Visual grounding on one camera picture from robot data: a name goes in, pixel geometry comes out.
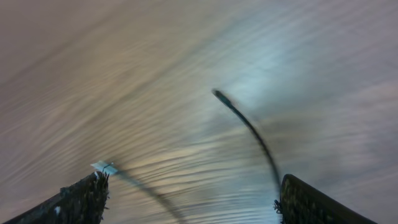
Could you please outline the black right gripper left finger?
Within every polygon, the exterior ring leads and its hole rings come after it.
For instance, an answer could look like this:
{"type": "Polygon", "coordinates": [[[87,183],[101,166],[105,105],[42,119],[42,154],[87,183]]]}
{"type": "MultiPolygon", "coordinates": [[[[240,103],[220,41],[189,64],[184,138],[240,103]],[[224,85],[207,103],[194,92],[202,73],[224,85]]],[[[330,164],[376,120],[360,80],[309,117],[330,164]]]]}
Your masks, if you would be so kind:
{"type": "Polygon", "coordinates": [[[109,174],[95,171],[4,224],[100,224],[109,198],[109,174]]]}

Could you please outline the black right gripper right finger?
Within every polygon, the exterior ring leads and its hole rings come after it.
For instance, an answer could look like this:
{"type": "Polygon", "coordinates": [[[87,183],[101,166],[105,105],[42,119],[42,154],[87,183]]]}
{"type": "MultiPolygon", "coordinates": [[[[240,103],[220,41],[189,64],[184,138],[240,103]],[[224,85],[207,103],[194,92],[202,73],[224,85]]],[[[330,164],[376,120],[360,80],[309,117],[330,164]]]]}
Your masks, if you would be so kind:
{"type": "Polygon", "coordinates": [[[376,224],[292,174],[284,175],[274,210],[283,224],[376,224]]]}

